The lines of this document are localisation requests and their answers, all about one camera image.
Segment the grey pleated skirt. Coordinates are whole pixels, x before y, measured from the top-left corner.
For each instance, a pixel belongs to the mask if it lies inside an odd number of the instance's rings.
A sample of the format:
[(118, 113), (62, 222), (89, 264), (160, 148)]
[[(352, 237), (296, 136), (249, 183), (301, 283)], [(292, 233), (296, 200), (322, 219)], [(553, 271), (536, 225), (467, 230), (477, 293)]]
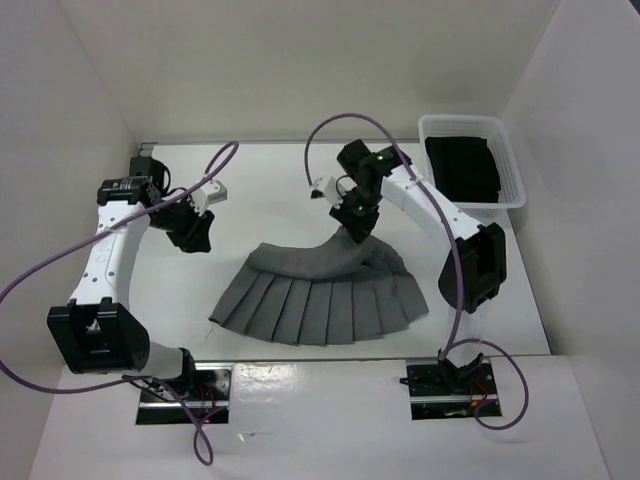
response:
[(285, 345), (350, 345), (403, 331), (429, 307), (399, 253), (339, 228), (311, 248), (262, 243), (249, 254), (209, 319), (249, 338)]

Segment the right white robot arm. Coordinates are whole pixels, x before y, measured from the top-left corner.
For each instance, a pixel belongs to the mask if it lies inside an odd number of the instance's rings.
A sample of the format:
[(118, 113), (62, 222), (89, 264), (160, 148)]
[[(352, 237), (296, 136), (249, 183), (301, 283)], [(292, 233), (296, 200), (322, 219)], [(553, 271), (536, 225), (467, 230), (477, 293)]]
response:
[(420, 179), (397, 144), (374, 152), (355, 140), (342, 148), (337, 160), (352, 188), (344, 188), (333, 176), (309, 185), (314, 196), (327, 199), (331, 216), (353, 240), (362, 242), (371, 234), (379, 204), (386, 200), (443, 248), (437, 286), (453, 324), (438, 353), (438, 381), (450, 393), (463, 391), (479, 373), (481, 323), (506, 280), (504, 230), (496, 223), (483, 225)]

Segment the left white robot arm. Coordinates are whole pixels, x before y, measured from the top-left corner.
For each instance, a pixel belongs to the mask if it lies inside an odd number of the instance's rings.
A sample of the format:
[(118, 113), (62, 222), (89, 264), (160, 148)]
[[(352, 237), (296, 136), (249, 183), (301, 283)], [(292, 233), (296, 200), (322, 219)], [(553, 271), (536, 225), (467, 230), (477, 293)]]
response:
[(169, 190), (170, 171), (151, 157), (134, 157), (128, 176), (105, 180), (97, 191), (98, 241), (68, 302), (54, 306), (47, 326), (75, 374), (123, 373), (163, 380), (180, 400), (198, 390), (195, 361), (185, 348), (151, 341), (131, 313), (129, 293), (140, 243), (155, 228), (184, 253), (208, 253), (210, 206), (227, 198), (208, 180), (193, 192)]

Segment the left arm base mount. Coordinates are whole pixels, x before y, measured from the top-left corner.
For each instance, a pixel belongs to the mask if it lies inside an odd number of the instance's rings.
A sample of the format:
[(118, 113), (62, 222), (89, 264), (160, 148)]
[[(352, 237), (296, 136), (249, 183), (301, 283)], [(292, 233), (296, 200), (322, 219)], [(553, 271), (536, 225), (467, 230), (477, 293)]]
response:
[[(191, 414), (208, 424), (227, 424), (231, 397), (233, 366), (231, 363), (197, 362), (191, 384), (174, 383)], [(163, 386), (135, 381), (140, 390), (135, 423), (139, 426), (186, 425), (190, 418), (181, 403)]]

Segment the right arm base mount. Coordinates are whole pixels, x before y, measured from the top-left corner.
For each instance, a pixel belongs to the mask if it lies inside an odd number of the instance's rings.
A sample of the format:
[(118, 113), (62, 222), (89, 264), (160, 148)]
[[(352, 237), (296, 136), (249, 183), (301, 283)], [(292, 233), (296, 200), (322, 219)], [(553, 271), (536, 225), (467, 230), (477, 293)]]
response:
[(436, 360), (408, 361), (399, 383), (408, 390), (414, 421), (473, 418), (476, 408), (480, 408), (480, 417), (502, 416), (489, 360), (455, 386), (445, 384), (444, 370)]

